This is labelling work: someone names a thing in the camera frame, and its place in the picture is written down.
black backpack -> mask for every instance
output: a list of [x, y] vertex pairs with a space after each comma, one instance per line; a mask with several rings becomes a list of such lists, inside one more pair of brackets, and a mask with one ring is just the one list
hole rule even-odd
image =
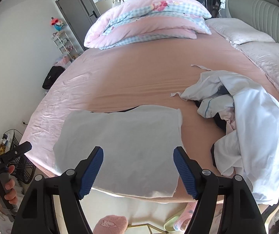
[[57, 78], [65, 71], [65, 69], [62, 66], [53, 66], [49, 73], [47, 74], [47, 77], [44, 80], [42, 88], [45, 90], [49, 90], [52, 85], [55, 83]]

headboard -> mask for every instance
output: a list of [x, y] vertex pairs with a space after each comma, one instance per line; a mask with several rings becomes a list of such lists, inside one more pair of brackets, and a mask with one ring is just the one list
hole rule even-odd
[[227, 17], [238, 18], [269, 34], [279, 43], [279, 2], [277, 0], [226, 0]]

metal screw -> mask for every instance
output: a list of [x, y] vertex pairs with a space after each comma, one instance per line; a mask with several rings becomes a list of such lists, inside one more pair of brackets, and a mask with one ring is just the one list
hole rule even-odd
[[42, 179], [42, 175], [36, 175], [36, 177], [34, 178], [36, 181], [40, 181]]
[[242, 181], [243, 180], [242, 176], [240, 176], [240, 175], [235, 175], [235, 179], [237, 181]]
[[209, 176], [211, 174], [211, 171], [209, 171], [207, 169], [204, 169], [204, 170], [202, 170], [202, 174], [206, 175], [206, 176]]
[[73, 169], [69, 169], [69, 170], [66, 171], [66, 174], [67, 174], [68, 176], [71, 176], [71, 175], [73, 175], [74, 173], [75, 173], [75, 170], [73, 170]]

blue ribbed rubber pad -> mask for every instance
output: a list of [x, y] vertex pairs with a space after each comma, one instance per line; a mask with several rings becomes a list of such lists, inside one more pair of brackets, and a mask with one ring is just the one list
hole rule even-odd
[[104, 152], [102, 148], [99, 148], [97, 153], [95, 154], [93, 160], [90, 165], [87, 167], [83, 177], [81, 179], [81, 188], [79, 190], [79, 199], [83, 199], [83, 197], [90, 193], [93, 183], [96, 179], [96, 176], [100, 170], [100, 167], [103, 163]]
[[196, 189], [196, 182], [195, 177], [190, 171], [188, 165], [186, 164], [184, 158], [182, 157], [181, 153], [177, 148], [174, 149], [173, 152], [173, 160], [174, 164], [179, 172], [179, 175], [181, 176], [181, 179], [184, 183], [185, 189], [187, 193], [193, 198], [196, 198], [198, 195], [197, 189]]

fitted sheet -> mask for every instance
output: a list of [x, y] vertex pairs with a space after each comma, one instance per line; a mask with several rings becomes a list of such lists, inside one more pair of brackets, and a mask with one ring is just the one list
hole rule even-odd
[[[220, 175], [213, 166], [210, 149], [224, 136], [223, 131], [213, 119], [197, 114], [192, 101], [170, 94], [183, 92], [198, 81], [204, 70], [192, 64], [248, 76], [278, 101], [279, 93], [243, 53], [211, 31], [212, 35], [198, 34], [196, 40], [171, 38], [85, 51], [57, 79], [31, 116], [21, 140], [32, 144], [26, 156], [45, 174], [54, 176], [53, 146], [70, 112], [115, 112], [139, 105], [162, 105], [181, 110], [182, 142], [188, 156]], [[173, 197], [150, 200], [167, 203], [193, 198], [179, 179]]]

